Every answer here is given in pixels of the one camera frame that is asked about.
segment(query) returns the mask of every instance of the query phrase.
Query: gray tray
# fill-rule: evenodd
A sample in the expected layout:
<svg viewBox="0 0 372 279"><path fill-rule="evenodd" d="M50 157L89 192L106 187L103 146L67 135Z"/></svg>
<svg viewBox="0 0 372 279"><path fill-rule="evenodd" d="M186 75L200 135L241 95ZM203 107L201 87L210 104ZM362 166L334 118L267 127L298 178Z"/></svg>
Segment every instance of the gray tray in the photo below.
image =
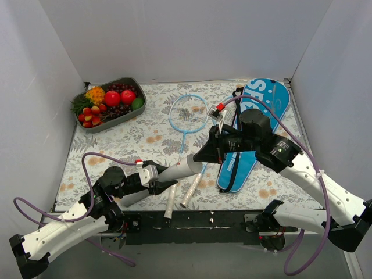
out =
<svg viewBox="0 0 372 279"><path fill-rule="evenodd" d="M123 115L123 116L120 116L116 119L113 119L113 120L110 120L108 122L106 122L105 124L103 125L99 125L99 126L96 126L96 127L93 127L93 128L84 128L80 121L78 120L77 118L77 115L74 113L74 116L75 116L75 120L76 120L76 123L77 125L82 128L83 130L85 130L86 132L88 133L98 133L98 132L101 132L105 129L108 129L108 128L111 128L115 125L118 125L122 122L125 122L125 121L128 121L130 119L132 119L133 117L136 117L138 115L140 115L141 113L144 112L145 110L145 107L146 107L146 103L147 103L147 100L146 100L146 96L145 96L145 93L143 92L142 88L140 87L140 85L136 82L136 80L134 78L131 78L131 77L123 77L123 78L120 78L118 80L114 80L114 81L111 81L109 83L105 83L105 84L102 84L100 85L99 87L101 87L103 90L106 90L108 89L108 87L113 84L113 83L124 83L124 84L129 84L129 85L132 85L136 90L137 90L137 93L138 93L138 97L139 98L142 98L145 102L144 102L144 105L141 106L139 109L136 109L130 113L127 113L126 115ZM82 95L84 95L85 92L77 95L73 101L75 101L77 98L80 98Z"/></svg>

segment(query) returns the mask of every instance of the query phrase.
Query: green fruit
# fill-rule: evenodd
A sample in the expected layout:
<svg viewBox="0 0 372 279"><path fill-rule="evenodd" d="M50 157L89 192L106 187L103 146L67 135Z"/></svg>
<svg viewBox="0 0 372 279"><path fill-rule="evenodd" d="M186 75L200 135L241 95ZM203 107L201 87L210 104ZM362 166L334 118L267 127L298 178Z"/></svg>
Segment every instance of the green fruit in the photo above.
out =
<svg viewBox="0 0 372 279"><path fill-rule="evenodd" d="M141 106L143 106L145 101L142 98L135 98L132 102L132 110L139 109Z"/></svg>

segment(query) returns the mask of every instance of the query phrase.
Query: floral tablecloth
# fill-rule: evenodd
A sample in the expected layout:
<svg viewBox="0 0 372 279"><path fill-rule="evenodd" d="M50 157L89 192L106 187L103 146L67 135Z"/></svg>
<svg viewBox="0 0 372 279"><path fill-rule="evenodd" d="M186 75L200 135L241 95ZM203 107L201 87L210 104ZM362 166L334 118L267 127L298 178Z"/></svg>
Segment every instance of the floral tablecloth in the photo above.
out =
<svg viewBox="0 0 372 279"><path fill-rule="evenodd" d="M89 190L81 167L81 156L85 152L100 152L126 162L152 159L166 166L174 164L178 160L182 134L169 124L171 104L181 95L197 94L206 99L208 106L215 105L231 95L237 84L238 82L142 85L148 101L144 113L140 116L97 134L86 133L77 127L56 198L55 210L67 210ZM300 137L292 105L288 107L283 123ZM211 120L208 120L200 132L187 135L184 155L196 153L202 147L208 138L211 125ZM288 136L281 127L277 133ZM88 157L86 164L93 183L109 166L117 165L97 156ZM135 167L121 167L127 175L135 172ZM256 164L240 192L221 194L216 186L218 170L219 165L208 164L187 209L179 204L194 178L181 180L178 183L175 210L264 209L273 199L281 199L306 208L320 207L299 187L260 163ZM169 190L158 196L149 196L123 210L165 210L168 194Z"/></svg>

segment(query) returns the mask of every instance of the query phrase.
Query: bunch of grapes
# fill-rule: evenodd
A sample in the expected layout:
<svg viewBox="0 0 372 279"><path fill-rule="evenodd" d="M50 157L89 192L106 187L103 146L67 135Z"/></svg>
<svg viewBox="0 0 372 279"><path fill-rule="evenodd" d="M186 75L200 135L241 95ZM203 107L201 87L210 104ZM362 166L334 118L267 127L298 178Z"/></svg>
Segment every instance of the bunch of grapes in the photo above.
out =
<svg viewBox="0 0 372 279"><path fill-rule="evenodd" d="M118 118L122 115L126 115L131 112L132 109L129 105L120 104L119 106L109 106L107 112L110 114L112 119Z"/></svg>
<svg viewBox="0 0 372 279"><path fill-rule="evenodd" d="M116 91L120 94L126 89L129 89L129 90L133 91L135 93L135 96L138 97L138 92L133 85L123 84L123 83L111 84L110 86L108 86L108 89L106 90L106 92L112 90L112 91Z"/></svg>

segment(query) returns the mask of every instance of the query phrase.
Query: white wall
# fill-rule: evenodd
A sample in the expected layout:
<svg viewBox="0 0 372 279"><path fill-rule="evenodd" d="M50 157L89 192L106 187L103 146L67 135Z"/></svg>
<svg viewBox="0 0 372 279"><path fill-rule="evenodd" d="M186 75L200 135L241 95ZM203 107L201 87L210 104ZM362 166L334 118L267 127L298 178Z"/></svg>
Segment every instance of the white wall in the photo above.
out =
<svg viewBox="0 0 372 279"><path fill-rule="evenodd" d="M40 0L85 81L292 77L331 0Z"/></svg>
<svg viewBox="0 0 372 279"><path fill-rule="evenodd" d="M8 239L35 226L13 198L52 206L83 86L38 0L0 0L0 65L0 277L20 278Z"/></svg>
<svg viewBox="0 0 372 279"><path fill-rule="evenodd" d="M372 199L372 2L333 0L294 75L316 159L333 179ZM372 231L357 250L372 278Z"/></svg>

